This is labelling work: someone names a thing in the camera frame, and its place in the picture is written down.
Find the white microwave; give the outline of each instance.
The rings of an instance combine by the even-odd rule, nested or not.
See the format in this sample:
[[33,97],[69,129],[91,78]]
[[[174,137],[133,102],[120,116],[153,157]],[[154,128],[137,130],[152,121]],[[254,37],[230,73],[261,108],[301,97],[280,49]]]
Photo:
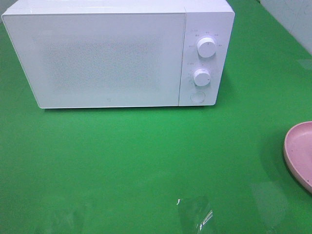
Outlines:
[[2,15],[40,108],[214,105],[225,0],[18,0]]

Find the microwave control panel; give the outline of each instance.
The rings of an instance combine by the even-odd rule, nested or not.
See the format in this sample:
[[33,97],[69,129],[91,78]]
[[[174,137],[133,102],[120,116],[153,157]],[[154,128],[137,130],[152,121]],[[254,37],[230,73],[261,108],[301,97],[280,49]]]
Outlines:
[[187,13],[179,106],[214,105],[234,12]]

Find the microwave door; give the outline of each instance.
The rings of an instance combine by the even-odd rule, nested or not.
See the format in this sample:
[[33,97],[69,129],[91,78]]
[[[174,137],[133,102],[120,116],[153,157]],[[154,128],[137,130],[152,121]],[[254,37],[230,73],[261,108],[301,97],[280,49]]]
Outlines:
[[6,16],[41,108],[177,106],[185,14]]

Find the green surface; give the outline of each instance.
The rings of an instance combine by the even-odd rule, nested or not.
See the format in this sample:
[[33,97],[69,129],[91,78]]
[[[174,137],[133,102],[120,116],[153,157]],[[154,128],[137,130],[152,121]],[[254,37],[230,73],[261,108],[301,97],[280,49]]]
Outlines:
[[256,1],[236,12],[212,107],[42,110],[0,25],[0,233],[181,234],[207,196],[220,234],[311,234],[283,159],[312,119],[311,56]]

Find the pink bowl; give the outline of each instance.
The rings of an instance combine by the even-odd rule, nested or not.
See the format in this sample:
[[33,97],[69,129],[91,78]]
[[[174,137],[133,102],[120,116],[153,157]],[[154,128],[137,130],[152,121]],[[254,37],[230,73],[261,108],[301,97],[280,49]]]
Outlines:
[[284,157],[294,177],[312,193],[312,121],[299,123],[287,132]]

